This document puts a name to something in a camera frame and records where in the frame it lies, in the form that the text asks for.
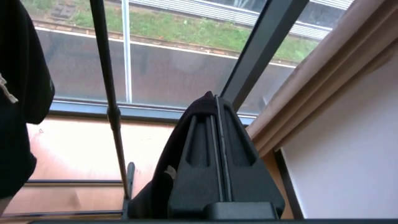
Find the metal railing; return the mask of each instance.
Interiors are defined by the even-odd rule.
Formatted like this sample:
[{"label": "metal railing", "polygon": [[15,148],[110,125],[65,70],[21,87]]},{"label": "metal railing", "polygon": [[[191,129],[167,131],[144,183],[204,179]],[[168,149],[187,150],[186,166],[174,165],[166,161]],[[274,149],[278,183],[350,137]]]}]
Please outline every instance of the metal railing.
[{"label": "metal railing", "polygon": [[[240,9],[232,6],[225,6],[202,0],[129,0],[133,4],[147,7],[154,7],[163,10],[192,14],[200,17],[207,17],[221,21],[231,21],[237,24],[253,26],[258,12]],[[311,0],[318,4],[346,10],[353,0]],[[322,40],[332,28],[316,26],[304,22],[296,22],[290,33],[311,39]]]}]

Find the beige curtain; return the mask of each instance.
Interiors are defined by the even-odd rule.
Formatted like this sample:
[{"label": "beige curtain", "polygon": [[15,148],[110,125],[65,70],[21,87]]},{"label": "beige curtain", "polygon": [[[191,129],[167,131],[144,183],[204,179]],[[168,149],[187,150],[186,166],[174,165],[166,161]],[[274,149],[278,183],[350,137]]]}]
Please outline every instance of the beige curtain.
[{"label": "beige curtain", "polygon": [[395,0],[357,0],[351,5],[247,127],[260,156],[280,147],[344,85],[396,51],[397,6]]}]

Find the grass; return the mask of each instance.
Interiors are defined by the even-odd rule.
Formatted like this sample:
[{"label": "grass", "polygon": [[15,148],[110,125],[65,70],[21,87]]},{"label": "grass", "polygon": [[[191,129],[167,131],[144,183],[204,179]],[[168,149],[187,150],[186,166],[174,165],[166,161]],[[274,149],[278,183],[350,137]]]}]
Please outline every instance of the grass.
[{"label": "grass", "polygon": [[[76,5],[76,13],[67,23],[87,28],[93,27],[90,4],[84,0],[64,0]],[[45,13],[53,7],[53,0],[22,0],[27,10]],[[108,30],[123,32],[122,12],[114,4],[105,5]],[[216,22],[211,19],[197,19],[176,16],[165,12],[131,11],[130,32],[162,40],[185,42],[207,47],[216,47],[236,52],[242,51],[251,29],[236,26],[231,22]],[[300,62],[316,46],[317,41],[287,36],[275,53],[274,58]]]}]

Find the light brown floor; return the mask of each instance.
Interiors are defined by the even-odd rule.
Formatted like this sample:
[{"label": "light brown floor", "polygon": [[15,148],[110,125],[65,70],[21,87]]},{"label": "light brown floor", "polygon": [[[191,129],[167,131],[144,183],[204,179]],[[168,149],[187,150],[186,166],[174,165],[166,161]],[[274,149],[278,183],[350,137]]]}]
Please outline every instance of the light brown floor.
[{"label": "light brown floor", "polygon": [[[37,157],[31,179],[120,179],[108,122],[50,117],[28,128]],[[133,195],[151,180],[173,128],[171,124],[122,123],[126,165],[133,161],[136,166]],[[273,157],[266,161],[284,193]],[[119,210],[122,201],[121,187],[23,187],[4,213]],[[285,218],[291,217],[289,204],[287,208]]]}]

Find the black fabric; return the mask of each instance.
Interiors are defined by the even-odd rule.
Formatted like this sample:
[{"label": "black fabric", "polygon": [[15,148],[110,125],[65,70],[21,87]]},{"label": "black fabric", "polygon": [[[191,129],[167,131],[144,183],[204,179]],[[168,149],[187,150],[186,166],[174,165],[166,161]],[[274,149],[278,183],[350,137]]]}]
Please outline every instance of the black fabric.
[{"label": "black fabric", "polygon": [[26,123],[39,124],[55,93],[34,25],[18,0],[0,1],[0,74],[11,103],[0,90],[0,198],[13,196],[32,175]]},{"label": "black fabric", "polygon": [[129,218],[167,218],[167,204],[172,186],[170,187],[170,178],[165,177],[164,171],[167,166],[172,166],[178,172],[192,116],[211,114],[217,115],[217,104],[213,94],[208,91],[185,110],[174,127],[159,158],[154,177],[129,203]]},{"label": "black fabric", "polygon": [[0,73],[26,122],[42,122],[55,89],[32,20],[17,0],[0,1]]}]

